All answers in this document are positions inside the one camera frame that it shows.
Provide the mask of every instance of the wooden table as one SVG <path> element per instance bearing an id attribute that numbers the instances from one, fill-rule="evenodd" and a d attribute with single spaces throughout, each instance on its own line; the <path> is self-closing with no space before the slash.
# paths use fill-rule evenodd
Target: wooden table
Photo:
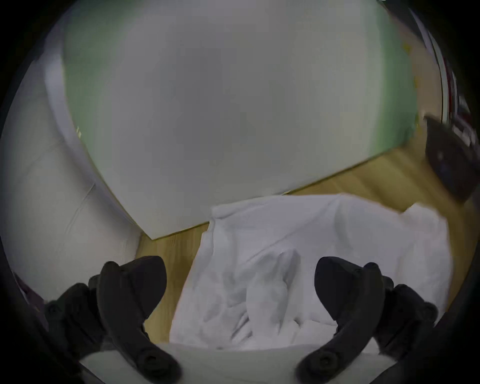
<path id="1" fill-rule="evenodd" d="M 401 22 L 398 26 L 412 61 L 417 88 L 419 114 L 441 114 L 442 88 L 437 64 L 423 43 Z M 425 159 L 426 127 L 417 125 L 415 136 L 403 147 L 393 149 L 365 163 L 344 170 L 327 179 L 291 192 L 293 195 L 351 193 L 399 212 L 414 203 L 435 208 L 448 220 L 454 273 L 449 303 L 458 293 L 467 274 L 479 237 L 480 219 L 471 201 L 459 204 L 440 183 Z M 158 240 L 142 235 L 137 257 L 159 255 L 167 268 L 168 283 L 165 295 L 145 322 L 154 343 L 167 342 L 170 326 L 183 284 L 208 224 Z"/>

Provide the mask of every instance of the dark object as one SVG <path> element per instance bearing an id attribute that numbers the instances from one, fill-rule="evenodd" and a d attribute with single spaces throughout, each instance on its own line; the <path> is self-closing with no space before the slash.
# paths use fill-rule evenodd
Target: dark object
<path id="1" fill-rule="evenodd" d="M 76 360 L 111 341 L 153 383 L 174 383 L 180 366 L 150 342 L 143 323 L 163 297 L 167 272 L 158 256 L 119 266 L 105 263 L 99 275 L 66 290 L 45 308 L 49 334 Z"/>
<path id="2" fill-rule="evenodd" d="M 335 336 L 305 357 L 296 375 L 302 383 L 325 383 L 342 372 L 371 337 L 380 352 L 404 358 L 433 329 L 437 308 L 414 290 L 382 276 L 375 263 L 363 268 L 338 257 L 321 258 L 315 291 L 337 322 Z"/>
<path id="3" fill-rule="evenodd" d="M 475 153 L 449 127 L 426 116 L 425 155 L 442 184 L 464 202 L 480 182 L 480 166 Z"/>
<path id="4" fill-rule="evenodd" d="M 323 283 L 323 277 L 327 276 L 329 281 Z M 375 263 L 360 268 L 339 258 L 324 257 L 315 270 L 315 290 L 319 298 L 339 292 L 335 296 L 339 301 L 332 300 L 327 305 L 334 311 L 332 317 L 340 319 L 340 323 L 333 339 L 297 366 L 296 375 L 301 383 L 326 383 L 342 372 L 371 339 L 384 306 L 384 282 Z"/>
<path id="5" fill-rule="evenodd" d="M 399 284 L 385 296 L 384 311 L 373 337 L 380 352 L 404 358 L 428 335 L 438 316 L 435 305 L 424 302 L 412 288 Z"/>
<path id="6" fill-rule="evenodd" d="M 137 266 L 142 268 L 143 259 L 132 263 L 141 262 Z M 128 278 L 115 262 L 105 263 L 97 285 L 98 311 L 113 344 L 127 361 L 133 362 L 153 383 L 174 383 L 180 378 L 180 365 L 145 337 L 142 330 L 142 324 L 160 302 L 167 286 L 163 260 L 150 256 L 146 264 L 142 268 L 145 279 L 140 284 L 142 277 Z"/>

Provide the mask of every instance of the white towel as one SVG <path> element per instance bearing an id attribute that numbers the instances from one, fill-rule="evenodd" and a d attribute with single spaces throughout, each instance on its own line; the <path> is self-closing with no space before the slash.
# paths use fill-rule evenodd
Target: white towel
<path id="1" fill-rule="evenodd" d="M 379 265 L 442 313 L 452 274 L 444 218 L 346 195 L 271 196 L 216 206 L 202 235 L 170 342 L 217 349 L 322 345 L 336 323 L 315 294 L 318 260 Z M 375 343 L 364 352 L 376 353 Z"/>

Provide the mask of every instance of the crumpled fabric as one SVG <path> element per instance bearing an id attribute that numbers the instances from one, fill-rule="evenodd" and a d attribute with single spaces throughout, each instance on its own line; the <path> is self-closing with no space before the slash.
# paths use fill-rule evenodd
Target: crumpled fabric
<path id="1" fill-rule="evenodd" d="M 317 298 L 318 260 L 379 265 L 439 313 L 452 275 L 447 221 L 347 194 L 269 196 L 212 208 L 177 305 L 170 343 L 215 349 L 323 345 L 336 323 Z M 363 352 L 378 353 L 372 339 Z"/>

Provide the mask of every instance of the white surface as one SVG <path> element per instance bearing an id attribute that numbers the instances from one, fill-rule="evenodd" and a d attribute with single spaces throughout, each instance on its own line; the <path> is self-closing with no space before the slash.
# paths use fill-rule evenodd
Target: white surface
<path id="1" fill-rule="evenodd" d="M 59 134 L 41 65 L 30 65 L 0 140 L 0 236 L 12 270 L 43 299 L 135 256 L 140 230 L 105 202 Z"/>
<path id="2" fill-rule="evenodd" d="M 379 265 L 445 310 L 447 222 L 414 204 L 398 214 L 345 194 L 272 196 L 212 209 L 170 330 L 172 343 L 221 349 L 322 345 L 336 323 L 313 285 L 318 260 Z M 378 353 L 375 344 L 369 353 Z"/>
<path id="3" fill-rule="evenodd" d="M 153 239 L 206 221 L 213 205 L 313 182 L 376 154 L 378 7 L 136 3 L 111 23 L 105 50 L 78 47 L 76 65 L 101 76 L 91 84 L 98 108 L 87 126 L 75 124 L 107 185 Z M 85 33 L 75 33 L 81 43 Z"/>
<path id="4" fill-rule="evenodd" d="M 176 344 L 159 344 L 182 368 L 179 384 L 298 383 L 297 364 L 317 346 L 264 351 L 216 351 Z M 106 384 L 149 384 L 117 351 L 94 353 L 82 364 Z M 360 354 L 332 384 L 367 384 L 394 364 L 386 356 Z"/>
<path id="5" fill-rule="evenodd" d="M 115 197 L 108 190 L 98 171 L 88 158 L 86 149 L 78 137 L 68 110 L 62 64 L 63 28 L 67 18 L 68 13 L 63 15 L 48 33 L 45 39 L 43 54 L 39 60 L 43 71 L 50 110 L 55 119 L 56 127 L 63 137 L 76 165 L 82 170 L 85 177 L 95 184 L 97 193 L 103 195 L 104 200 L 110 204 L 111 208 L 131 222 L 132 220 L 115 200 Z"/>

